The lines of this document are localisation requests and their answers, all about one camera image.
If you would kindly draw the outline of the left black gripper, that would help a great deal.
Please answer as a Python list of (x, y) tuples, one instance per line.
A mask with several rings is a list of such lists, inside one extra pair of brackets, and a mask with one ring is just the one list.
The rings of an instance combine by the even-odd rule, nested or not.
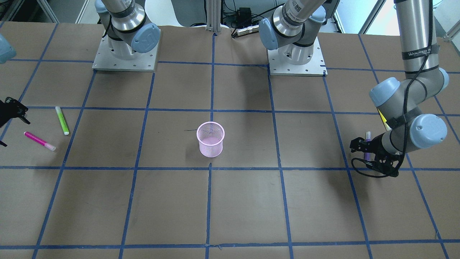
[(382, 144), (382, 138), (381, 137), (375, 137), (372, 139), (370, 142), (365, 142), (365, 139), (362, 137), (357, 137), (353, 140), (350, 141), (350, 152), (355, 153), (357, 151), (364, 153), (366, 151), (366, 144), (369, 144), (369, 149), (367, 152), (371, 154), (375, 154), (375, 157), (373, 160), (382, 160), (384, 161), (386, 157), (389, 157), (391, 155), (401, 155), (402, 160), (398, 166), (402, 164), (403, 162), (403, 155), (401, 153), (396, 153), (396, 154), (391, 154), (384, 149), (383, 144)]

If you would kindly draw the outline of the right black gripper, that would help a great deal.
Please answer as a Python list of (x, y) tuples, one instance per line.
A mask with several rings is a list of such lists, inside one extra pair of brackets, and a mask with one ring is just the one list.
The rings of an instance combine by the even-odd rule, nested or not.
[(11, 119), (19, 118), (26, 124), (31, 124), (27, 119), (28, 108), (18, 100), (7, 97), (5, 101), (0, 101), (0, 127), (3, 127)]

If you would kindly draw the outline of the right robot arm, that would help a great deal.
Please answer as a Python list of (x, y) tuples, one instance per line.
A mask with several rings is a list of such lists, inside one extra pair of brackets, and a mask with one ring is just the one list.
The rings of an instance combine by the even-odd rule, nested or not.
[[(161, 30), (151, 22), (144, 8), (136, 0), (96, 0), (96, 11), (105, 28), (102, 39), (108, 37), (108, 45), (117, 60), (136, 60), (154, 54), (160, 41)], [(1, 64), (16, 56), (16, 50), (1, 35)], [(1, 127), (14, 118), (30, 124), (28, 107), (20, 101), (7, 97), (1, 101)]]

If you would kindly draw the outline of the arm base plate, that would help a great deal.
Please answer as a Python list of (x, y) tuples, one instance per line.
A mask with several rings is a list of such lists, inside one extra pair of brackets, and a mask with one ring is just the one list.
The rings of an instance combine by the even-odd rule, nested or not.
[(101, 39), (92, 68), (106, 72), (154, 72), (160, 42), (147, 53), (140, 54), (123, 41), (109, 36)]
[(318, 38), (308, 47), (290, 44), (276, 50), (267, 50), (267, 57), (270, 74), (274, 76), (328, 75)]

